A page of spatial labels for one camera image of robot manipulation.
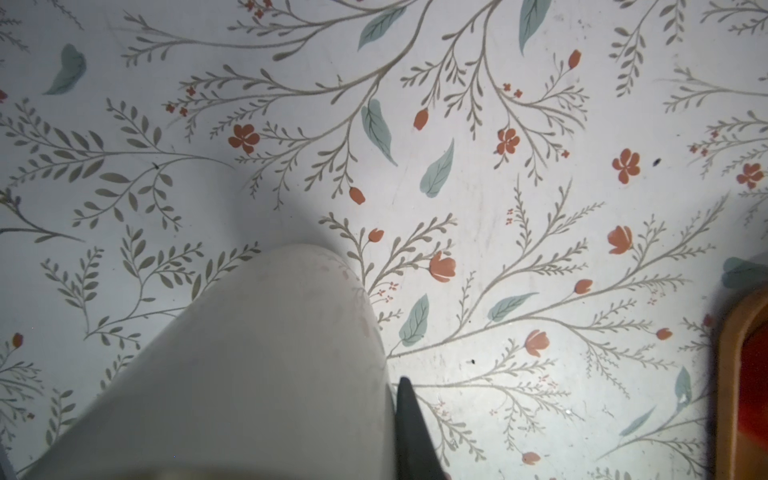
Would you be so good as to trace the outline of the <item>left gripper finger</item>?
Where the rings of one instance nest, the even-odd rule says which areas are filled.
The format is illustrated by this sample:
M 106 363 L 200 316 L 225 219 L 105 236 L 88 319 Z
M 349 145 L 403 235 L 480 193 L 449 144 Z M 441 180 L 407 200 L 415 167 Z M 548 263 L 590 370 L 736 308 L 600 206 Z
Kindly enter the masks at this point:
M 400 378 L 397 387 L 395 452 L 399 480 L 446 479 L 413 385 L 405 376 Z

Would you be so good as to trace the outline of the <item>white mug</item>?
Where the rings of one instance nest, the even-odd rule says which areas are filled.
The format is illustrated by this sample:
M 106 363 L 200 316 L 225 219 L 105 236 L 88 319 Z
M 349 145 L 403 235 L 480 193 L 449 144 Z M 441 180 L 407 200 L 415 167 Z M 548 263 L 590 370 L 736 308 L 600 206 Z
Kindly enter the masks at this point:
M 393 397 L 361 282 L 293 245 L 173 320 L 32 479 L 392 479 Z

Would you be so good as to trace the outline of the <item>red mug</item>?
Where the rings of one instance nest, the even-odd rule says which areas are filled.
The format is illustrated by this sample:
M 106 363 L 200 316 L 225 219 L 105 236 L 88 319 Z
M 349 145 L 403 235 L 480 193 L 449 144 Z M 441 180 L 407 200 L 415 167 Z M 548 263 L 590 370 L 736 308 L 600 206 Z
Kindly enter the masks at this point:
M 742 348 L 738 429 L 767 450 L 767 325 L 750 335 Z

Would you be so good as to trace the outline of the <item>orange plastic tray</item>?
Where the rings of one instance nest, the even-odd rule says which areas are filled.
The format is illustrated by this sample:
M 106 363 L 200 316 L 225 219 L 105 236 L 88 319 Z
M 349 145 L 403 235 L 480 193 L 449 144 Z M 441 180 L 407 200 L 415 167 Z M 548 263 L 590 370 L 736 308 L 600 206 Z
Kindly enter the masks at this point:
M 716 356 L 716 479 L 767 477 L 767 450 L 762 450 L 738 429 L 741 352 L 749 336 L 763 325 L 767 325 L 765 287 L 736 303 L 723 322 Z

